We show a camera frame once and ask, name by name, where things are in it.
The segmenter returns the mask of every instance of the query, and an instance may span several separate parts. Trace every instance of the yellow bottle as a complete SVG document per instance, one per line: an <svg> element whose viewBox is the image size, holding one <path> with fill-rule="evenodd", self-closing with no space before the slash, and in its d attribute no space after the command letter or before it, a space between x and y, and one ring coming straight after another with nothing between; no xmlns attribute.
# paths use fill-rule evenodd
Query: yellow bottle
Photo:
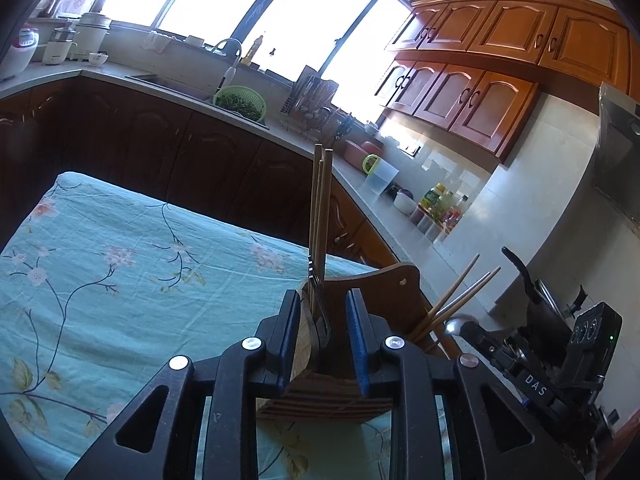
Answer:
<svg viewBox="0 0 640 480"><path fill-rule="evenodd" d="M254 41L254 44L252 44L251 48L249 49L249 52L247 52L246 56L244 56L241 59L240 63L246 66L251 65L251 60L254 58L255 53L258 52L258 49L260 48L263 39L264 39L264 36L261 34L260 37Z"/></svg>

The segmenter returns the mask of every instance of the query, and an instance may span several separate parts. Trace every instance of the silver screw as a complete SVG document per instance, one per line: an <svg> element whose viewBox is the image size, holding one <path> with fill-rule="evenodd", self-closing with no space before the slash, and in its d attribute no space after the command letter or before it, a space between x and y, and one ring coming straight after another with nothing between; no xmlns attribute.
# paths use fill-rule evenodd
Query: silver screw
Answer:
<svg viewBox="0 0 640 480"><path fill-rule="evenodd" d="M188 364L189 359L187 357L184 355L177 355L172 357L169 361L169 368L171 368L171 370L182 370L183 368L186 368Z"/></svg>
<svg viewBox="0 0 640 480"><path fill-rule="evenodd" d="M480 359L473 354L462 354L460 356L460 364L466 368L475 368L480 364Z"/></svg>
<svg viewBox="0 0 640 480"><path fill-rule="evenodd" d="M404 339L397 335L392 335L385 339L385 345L389 348L393 348L394 350L398 350L404 346Z"/></svg>
<svg viewBox="0 0 640 480"><path fill-rule="evenodd" d="M258 337L248 337L244 341L242 341L242 348L245 350L257 350L260 348L262 341Z"/></svg>

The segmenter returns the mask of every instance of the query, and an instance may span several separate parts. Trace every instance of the countertop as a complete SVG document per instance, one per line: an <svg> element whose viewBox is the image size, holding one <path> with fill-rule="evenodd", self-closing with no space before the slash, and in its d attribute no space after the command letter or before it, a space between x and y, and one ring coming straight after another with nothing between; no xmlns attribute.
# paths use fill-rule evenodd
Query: countertop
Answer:
<svg viewBox="0 0 640 480"><path fill-rule="evenodd" d="M313 144L300 134L288 130L286 126L281 124L279 117L267 115L266 123L270 129L266 130L200 101L129 78L146 74L148 72L110 62L98 68L75 61L65 61L54 66L32 63L16 77L0 82L0 99L47 82L82 75L166 99L244 128L300 155L313 158ZM393 206L390 197L387 195L375 196L367 187L364 187L366 176L339 156L334 158L334 176L355 200L396 257L401 262L411 262L420 269L420 288L427 299L434 303L437 300L437 294L432 283L426 279L426 276L430 275L433 269L433 262L428 261L429 254L433 254L433 251L430 251L432 248L430 241L409 222L407 216Z"/></svg>

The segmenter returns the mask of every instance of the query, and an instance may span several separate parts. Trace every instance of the sink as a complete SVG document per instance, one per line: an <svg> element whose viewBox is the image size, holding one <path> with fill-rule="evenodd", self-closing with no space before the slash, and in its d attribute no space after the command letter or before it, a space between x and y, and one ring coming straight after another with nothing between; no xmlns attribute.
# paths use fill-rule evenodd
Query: sink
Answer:
<svg viewBox="0 0 640 480"><path fill-rule="evenodd" d="M221 108L219 106L216 106L215 104L213 104L211 102L212 95L209 92L205 92L203 90L198 90L197 88L194 88L193 86L189 86L189 85L187 85L185 83L180 83L179 81L174 81L173 79L169 79L167 77L162 77L161 75L157 75L157 74L130 75L130 76L127 76L127 79L134 79L136 81L142 81L143 83L147 83L149 85L157 86L158 88L162 88L163 90L169 90L169 91L171 91L171 92L173 92L175 94L180 94L180 95L183 95L185 97L189 97L191 99L196 99L196 101L203 102L204 104L207 104L207 105L215 108L220 113L223 113L223 114L238 118L241 121L244 121L245 123L254 124L254 125L259 126L260 128L263 128L265 130L269 129L269 127L266 124L258 123L257 121L252 121L251 119L247 119L246 117L243 117L242 115L240 115L237 112L232 112L232 111L226 110L224 108Z"/></svg>

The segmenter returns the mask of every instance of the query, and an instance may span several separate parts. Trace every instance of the plastic basket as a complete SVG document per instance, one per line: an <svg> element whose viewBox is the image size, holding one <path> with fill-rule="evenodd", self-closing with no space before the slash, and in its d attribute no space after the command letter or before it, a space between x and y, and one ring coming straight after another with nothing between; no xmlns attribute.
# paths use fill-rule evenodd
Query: plastic basket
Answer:
<svg viewBox="0 0 640 480"><path fill-rule="evenodd" d="M246 86L228 86L220 90L213 97L213 104L217 104L218 98L225 95L235 95L251 103L260 112L260 119L258 119L257 122L261 122L264 119L267 113L267 103L264 102L262 96L255 90L251 90Z"/></svg>

